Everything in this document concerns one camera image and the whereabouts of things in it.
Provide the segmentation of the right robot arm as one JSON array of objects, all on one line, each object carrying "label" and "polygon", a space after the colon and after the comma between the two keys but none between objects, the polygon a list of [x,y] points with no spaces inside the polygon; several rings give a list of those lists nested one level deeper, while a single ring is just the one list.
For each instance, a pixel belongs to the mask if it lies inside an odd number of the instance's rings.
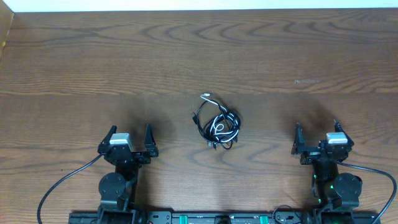
[{"label": "right robot arm", "polygon": [[317,208],[303,213],[302,223],[354,223],[353,209],[359,206],[363,182],[338,171],[338,163],[348,158],[354,142],[339,122],[334,126],[317,147],[305,144],[300,123],[295,127],[291,154],[300,156],[301,165],[313,167],[312,190],[319,202]]}]

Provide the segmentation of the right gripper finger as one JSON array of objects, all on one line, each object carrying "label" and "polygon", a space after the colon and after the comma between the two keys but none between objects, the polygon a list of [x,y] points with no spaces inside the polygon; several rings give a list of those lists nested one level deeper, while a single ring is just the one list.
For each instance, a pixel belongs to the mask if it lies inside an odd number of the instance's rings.
[{"label": "right gripper finger", "polygon": [[302,133],[302,125],[300,123],[296,123],[295,137],[294,137],[294,143],[292,146],[291,154],[292,155],[302,154],[304,148],[305,148],[305,142]]},{"label": "right gripper finger", "polygon": [[335,119],[334,119],[334,129],[336,133],[343,133],[345,135],[348,144],[352,143],[352,139],[348,136],[348,134],[346,134],[344,129],[341,127],[341,124]]}]

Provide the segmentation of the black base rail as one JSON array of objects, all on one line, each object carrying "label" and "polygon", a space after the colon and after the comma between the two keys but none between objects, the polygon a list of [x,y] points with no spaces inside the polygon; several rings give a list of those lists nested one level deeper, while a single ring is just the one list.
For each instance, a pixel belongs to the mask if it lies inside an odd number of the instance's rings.
[{"label": "black base rail", "polygon": [[298,224],[317,223],[307,212],[295,214],[288,211],[266,213],[173,213],[149,212],[101,212],[71,213],[68,224],[138,223],[138,224]]}]

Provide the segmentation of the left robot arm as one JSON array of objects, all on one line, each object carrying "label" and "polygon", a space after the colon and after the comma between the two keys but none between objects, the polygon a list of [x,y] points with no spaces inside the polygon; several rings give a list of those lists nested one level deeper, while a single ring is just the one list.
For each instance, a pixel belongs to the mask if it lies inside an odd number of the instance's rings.
[{"label": "left robot arm", "polygon": [[144,151],[134,151],[130,134],[116,130],[117,127],[112,126],[98,146],[98,154],[115,166],[115,171],[99,182],[98,223],[147,223],[146,212],[136,207],[135,194],[139,169],[159,156],[152,127],[146,126]]}]

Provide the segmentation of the cardboard panel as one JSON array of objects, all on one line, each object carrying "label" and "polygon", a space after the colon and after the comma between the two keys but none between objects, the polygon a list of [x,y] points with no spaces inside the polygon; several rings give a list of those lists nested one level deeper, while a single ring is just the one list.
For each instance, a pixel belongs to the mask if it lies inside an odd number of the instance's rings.
[{"label": "cardboard panel", "polygon": [[0,2],[0,54],[3,54],[6,46],[7,37],[10,32],[11,24],[14,18],[14,12],[9,6],[1,0]]}]

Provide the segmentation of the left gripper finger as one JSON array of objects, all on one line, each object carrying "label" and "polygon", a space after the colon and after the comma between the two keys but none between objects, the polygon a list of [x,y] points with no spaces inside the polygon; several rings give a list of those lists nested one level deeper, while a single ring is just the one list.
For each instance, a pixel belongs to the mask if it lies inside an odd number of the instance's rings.
[{"label": "left gripper finger", "polygon": [[157,152],[157,145],[152,134],[152,126],[149,123],[146,126],[144,146],[146,147],[147,152]]},{"label": "left gripper finger", "polygon": [[104,139],[98,145],[98,153],[99,154],[106,154],[111,149],[110,140],[113,134],[116,133],[117,126],[113,125]]}]

